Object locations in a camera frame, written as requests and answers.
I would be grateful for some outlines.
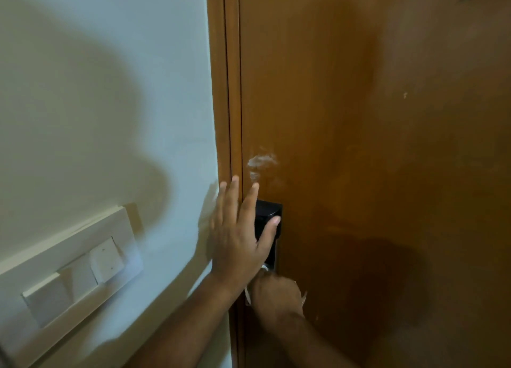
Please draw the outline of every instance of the hand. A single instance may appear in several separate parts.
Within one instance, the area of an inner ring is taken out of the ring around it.
[[[295,281],[261,270],[249,288],[252,307],[267,332],[276,334],[289,316],[303,317],[302,293]]]
[[[211,218],[213,267],[211,275],[233,294],[239,295],[257,274],[270,253],[280,217],[272,218],[256,240],[254,222],[259,184],[255,183],[238,213],[239,178],[233,177],[229,189],[222,182]]]

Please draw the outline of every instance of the right hand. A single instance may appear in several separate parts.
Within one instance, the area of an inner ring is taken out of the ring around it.
[[[252,307],[272,334],[289,316],[303,317],[302,293],[295,281],[261,269],[249,286]]]

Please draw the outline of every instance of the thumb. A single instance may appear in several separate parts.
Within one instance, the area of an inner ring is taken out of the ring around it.
[[[275,216],[270,221],[268,221],[264,226],[261,237],[259,238],[257,249],[261,256],[264,256],[265,259],[270,253],[271,245],[273,244],[273,239],[275,239],[277,226],[280,221],[280,216]]]

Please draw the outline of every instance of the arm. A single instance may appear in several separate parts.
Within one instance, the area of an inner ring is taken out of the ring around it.
[[[229,190],[220,184],[211,219],[213,265],[192,295],[128,361],[125,368],[195,367],[223,315],[263,265],[280,218],[254,235],[259,184],[254,184],[238,213],[238,177]]]
[[[297,367],[355,368],[303,317],[302,294],[296,282],[260,271],[250,296],[261,325],[278,339]]]

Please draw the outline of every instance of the wooden door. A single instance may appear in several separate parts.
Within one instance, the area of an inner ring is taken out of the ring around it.
[[[243,187],[362,367],[511,366],[511,0],[239,0]],[[245,366],[285,366],[245,314]]]

